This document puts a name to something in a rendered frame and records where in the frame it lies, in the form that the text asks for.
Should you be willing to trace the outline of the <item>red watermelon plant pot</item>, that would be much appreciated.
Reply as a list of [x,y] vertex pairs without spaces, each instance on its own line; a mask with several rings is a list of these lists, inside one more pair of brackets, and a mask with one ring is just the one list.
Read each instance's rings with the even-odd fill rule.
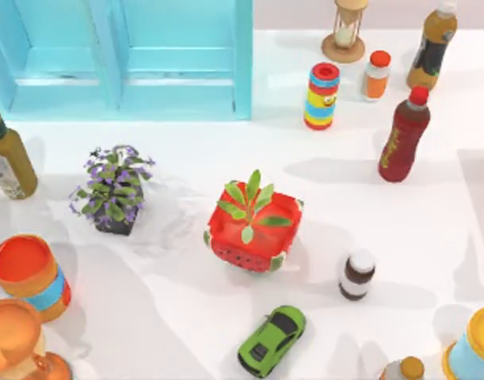
[[247,182],[224,190],[204,231],[204,243],[221,260],[250,272],[277,271],[288,255],[303,214],[303,201],[261,187],[256,169]]

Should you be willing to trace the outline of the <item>stack of coloured rings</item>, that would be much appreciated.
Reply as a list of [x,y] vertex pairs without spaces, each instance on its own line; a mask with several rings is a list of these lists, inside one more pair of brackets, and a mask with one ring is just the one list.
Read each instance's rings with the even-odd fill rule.
[[332,63],[315,64],[309,75],[304,123],[321,131],[331,126],[340,85],[340,71]]

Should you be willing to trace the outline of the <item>purple flower plant pot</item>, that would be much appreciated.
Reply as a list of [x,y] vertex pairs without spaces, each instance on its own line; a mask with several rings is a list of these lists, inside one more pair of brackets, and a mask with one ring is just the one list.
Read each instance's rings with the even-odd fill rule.
[[130,145],[96,148],[84,165],[89,180],[70,194],[70,210],[101,232],[128,236],[144,205],[142,183],[152,178],[154,165]]

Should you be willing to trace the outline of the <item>brown jar with white lid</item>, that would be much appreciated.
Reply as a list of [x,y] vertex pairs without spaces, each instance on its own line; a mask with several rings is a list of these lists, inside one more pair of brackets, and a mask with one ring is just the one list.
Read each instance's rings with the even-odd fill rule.
[[341,294],[351,301],[361,300],[369,291],[375,274],[375,258],[366,250],[350,253],[339,272]]

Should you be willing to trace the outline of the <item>light blue rack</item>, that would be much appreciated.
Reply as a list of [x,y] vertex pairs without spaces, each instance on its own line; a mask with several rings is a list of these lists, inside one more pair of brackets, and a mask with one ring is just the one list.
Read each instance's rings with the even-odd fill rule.
[[0,0],[9,120],[247,120],[253,0]]

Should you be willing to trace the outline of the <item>green toy car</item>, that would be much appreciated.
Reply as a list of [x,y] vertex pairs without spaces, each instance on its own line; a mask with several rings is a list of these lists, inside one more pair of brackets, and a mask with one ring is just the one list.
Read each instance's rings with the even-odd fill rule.
[[306,317],[294,306],[278,306],[238,348],[238,362],[256,378],[266,378],[303,335]]

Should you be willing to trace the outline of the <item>dark red bottle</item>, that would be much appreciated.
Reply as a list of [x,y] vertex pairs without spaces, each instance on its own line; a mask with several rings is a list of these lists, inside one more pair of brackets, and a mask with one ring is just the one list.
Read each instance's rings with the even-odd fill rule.
[[412,169],[417,145],[431,118],[429,90],[414,86],[394,111],[391,133],[379,158],[379,175],[388,182],[404,181]]

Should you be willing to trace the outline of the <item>white bottle with red cap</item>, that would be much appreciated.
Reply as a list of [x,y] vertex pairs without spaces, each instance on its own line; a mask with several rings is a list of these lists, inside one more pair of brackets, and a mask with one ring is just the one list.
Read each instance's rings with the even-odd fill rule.
[[380,99],[387,88],[390,74],[391,55],[384,50],[373,51],[366,66],[362,95],[368,101]]

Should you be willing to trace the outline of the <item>wooden hourglass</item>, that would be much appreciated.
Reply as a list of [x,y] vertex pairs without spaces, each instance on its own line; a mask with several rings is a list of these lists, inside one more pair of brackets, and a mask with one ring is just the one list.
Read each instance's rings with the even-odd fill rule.
[[360,26],[368,0],[334,0],[333,31],[322,42],[322,53],[336,63],[354,63],[365,53]]

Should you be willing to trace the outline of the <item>olive green bottle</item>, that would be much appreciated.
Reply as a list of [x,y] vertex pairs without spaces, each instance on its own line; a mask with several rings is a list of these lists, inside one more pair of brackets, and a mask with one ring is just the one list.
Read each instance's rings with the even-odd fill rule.
[[0,189],[12,200],[29,198],[38,180],[20,135],[0,115]]

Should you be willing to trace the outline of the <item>brown bottle with white cap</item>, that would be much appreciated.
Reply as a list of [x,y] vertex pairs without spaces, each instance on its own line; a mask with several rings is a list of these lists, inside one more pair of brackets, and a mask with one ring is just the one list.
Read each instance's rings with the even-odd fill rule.
[[406,79],[410,88],[424,86],[432,90],[435,87],[444,54],[457,30],[457,3],[458,0],[440,0],[425,19],[421,43]]

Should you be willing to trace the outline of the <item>grey bottle with brown cap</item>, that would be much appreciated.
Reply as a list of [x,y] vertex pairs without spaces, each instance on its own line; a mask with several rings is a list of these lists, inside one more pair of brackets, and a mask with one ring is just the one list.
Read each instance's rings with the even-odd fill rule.
[[379,380],[424,380],[424,373],[423,362],[414,356],[407,356],[388,363]]

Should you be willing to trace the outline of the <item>orange hourglass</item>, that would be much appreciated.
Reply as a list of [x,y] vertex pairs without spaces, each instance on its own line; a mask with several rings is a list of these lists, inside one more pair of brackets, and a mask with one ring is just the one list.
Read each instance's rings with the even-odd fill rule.
[[0,299],[0,380],[74,380],[68,363],[46,350],[38,313],[15,298]]

